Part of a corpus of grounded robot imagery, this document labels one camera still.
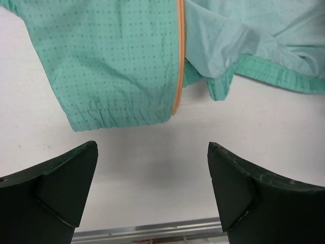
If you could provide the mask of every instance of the light green fabric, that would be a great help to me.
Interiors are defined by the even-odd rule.
[[[0,5],[24,20],[73,130],[170,118],[179,65],[175,0],[0,0]]]
[[[224,100],[233,74],[325,93],[325,1],[186,0],[186,58]]]

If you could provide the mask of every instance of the white background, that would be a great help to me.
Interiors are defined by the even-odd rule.
[[[73,132],[24,23],[0,8],[0,176],[86,142],[99,160],[76,231],[218,216],[209,141],[287,177],[325,186],[325,96],[235,76],[226,101],[203,81],[183,91],[165,124]]]

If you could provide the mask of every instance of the green dotted pattern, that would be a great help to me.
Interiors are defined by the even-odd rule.
[[[0,5],[24,20],[73,130],[151,125],[171,117],[179,65],[175,0]]]

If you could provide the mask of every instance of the orange zipper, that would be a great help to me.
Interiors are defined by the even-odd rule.
[[[178,17],[178,49],[179,49],[179,68],[176,86],[176,96],[173,105],[174,115],[181,102],[183,80],[184,80],[184,65],[185,65],[185,7],[184,0],[177,1],[177,17]]]

